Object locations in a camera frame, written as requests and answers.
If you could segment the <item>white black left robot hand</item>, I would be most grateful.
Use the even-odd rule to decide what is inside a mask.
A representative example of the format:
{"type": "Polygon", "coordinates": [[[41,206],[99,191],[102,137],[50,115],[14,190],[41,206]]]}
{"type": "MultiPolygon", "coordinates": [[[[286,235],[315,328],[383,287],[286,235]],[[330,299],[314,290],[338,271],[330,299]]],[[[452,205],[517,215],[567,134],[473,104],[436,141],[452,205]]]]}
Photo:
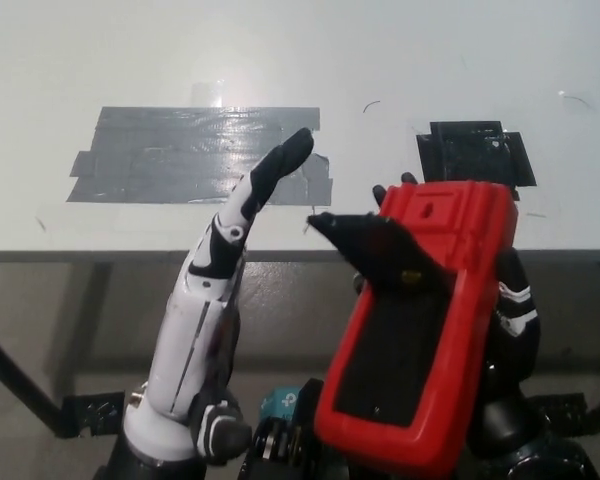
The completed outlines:
{"type": "Polygon", "coordinates": [[[125,440],[141,458],[223,464],[248,448],[252,429],[228,390],[246,243],[278,183],[313,148],[306,127],[275,146],[240,178],[187,254],[166,303],[144,391],[124,414],[125,440]]]}

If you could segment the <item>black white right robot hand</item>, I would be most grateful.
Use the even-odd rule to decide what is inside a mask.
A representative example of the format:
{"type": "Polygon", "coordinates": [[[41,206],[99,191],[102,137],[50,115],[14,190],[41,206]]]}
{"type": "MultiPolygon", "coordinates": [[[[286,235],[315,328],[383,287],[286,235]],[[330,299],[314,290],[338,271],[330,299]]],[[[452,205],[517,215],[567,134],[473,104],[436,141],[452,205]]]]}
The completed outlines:
{"type": "Polygon", "coordinates": [[[368,288],[344,341],[338,395],[410,399],[476,389],[493,357],[517,383],[533,370],[540,320],[502,188],[425,203],[413,223],[388,208],[363,218],[354,263],[368,288]]]}

